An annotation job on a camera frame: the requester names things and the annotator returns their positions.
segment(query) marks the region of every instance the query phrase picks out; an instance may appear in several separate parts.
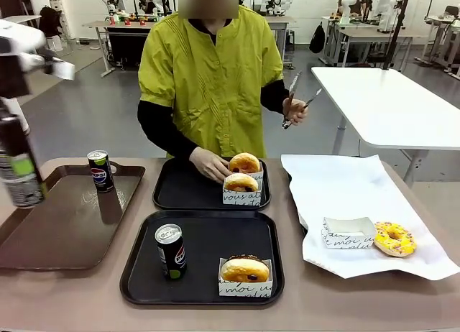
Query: donut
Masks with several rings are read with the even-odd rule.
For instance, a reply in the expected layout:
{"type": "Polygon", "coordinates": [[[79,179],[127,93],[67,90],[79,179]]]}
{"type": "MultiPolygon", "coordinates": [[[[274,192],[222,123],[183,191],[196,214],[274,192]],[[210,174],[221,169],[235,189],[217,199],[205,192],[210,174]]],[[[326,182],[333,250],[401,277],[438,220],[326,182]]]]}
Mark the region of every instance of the donut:
{"type": "Polygon", "coordinates": [[[257,192],[259,184],[248,174],[238,173],[226,177],[224,188],[226,190],[235,190],[236,192],[257,192]]]}
{"type": "Polygon", "coordinates": [[[245,174],[259,172],[260,161],[254,155],[242,152],[230,160],[229,170],[231,172],[243,172],[245,174]]]}
{"type": "Polygon", "coordinates": [[[405,257],[417,248],[414,236],[396,223],[377,222],[374,244],[382,252],[393,257],[405,257]]]}
{"type": "Polygon", "coordinates": [[[268,266],[254,255],[230,257],[221,268],[222,279],[232,282],[266,282],[269,276],[268,266]]]}

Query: black pepsi can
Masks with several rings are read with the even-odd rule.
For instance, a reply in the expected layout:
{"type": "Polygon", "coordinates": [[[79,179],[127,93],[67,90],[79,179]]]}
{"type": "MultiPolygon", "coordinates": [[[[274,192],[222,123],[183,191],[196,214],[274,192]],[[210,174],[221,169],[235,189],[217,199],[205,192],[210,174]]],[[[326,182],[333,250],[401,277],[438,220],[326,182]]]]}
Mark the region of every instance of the black pepsi can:
{"type": "Polygon", "coordinates": [[[97,191],[105,193],[112,190],[114,177],[110,168],[109,154],[103,150],[96,150],[91,151],[87,157],[97,191]]]}
{"type": "Polygon", "coordinates": [[[181,278],[187,269],[182,229],[176,224],[165,224],[155,232],[163,273],[167,278],[181,278]]]}

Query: white wall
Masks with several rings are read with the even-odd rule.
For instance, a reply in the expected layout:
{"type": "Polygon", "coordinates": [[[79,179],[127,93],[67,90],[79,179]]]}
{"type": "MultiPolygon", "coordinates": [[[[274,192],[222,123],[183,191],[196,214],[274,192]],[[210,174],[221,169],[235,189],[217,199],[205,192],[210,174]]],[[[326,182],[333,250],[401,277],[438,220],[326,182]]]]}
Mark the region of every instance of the white wall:
{"type": "MultiPolygon", "coordinates": [[[[316,27],[321,22],[321,16],[327,16],[336,11],[338,0],[293,0],[287,11],[288,16],[296,19],[290,25],[295,30],[297,43],[309,43],[316,27]]],[[[447,5],[457,5],[460,0],[433,0],[432,14],[440,14],[447,5]]],[[[68,18],[70,33],[73,37],[95,38],[93,29],[82,27],[82,24],[94,20],[102,20],[107,16],[107,8],[102,0],[63,0],[64,10],[68,18]]],[[[134,12],[132,0],[124,0],[126,10],[134,12]]],[[[428,33],[429,26],[423,21],[428,9],[429,0],[410,0],[406,11],[405,25],[407,28],[416,29],[423,34],[428,33]]],[[[251,6],[252,0],[245,0],[245,5],[251,6]]]]}

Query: yellow-green shirt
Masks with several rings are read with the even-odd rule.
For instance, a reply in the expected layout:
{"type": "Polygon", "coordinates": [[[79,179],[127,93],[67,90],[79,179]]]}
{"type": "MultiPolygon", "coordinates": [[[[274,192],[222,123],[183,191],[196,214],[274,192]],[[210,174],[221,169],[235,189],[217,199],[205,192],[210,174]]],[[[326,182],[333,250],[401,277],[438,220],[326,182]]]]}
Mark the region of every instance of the yellow-green shirt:
{"type": "Polygon", "coordinates": [[[265,19],[239,7],[216,34],[172,14],[155,25],[139,69],[141,99],[172,107],[177,128],[222,156],[264,157],[260,90],[282,78],[282,61],[265,19]]]}

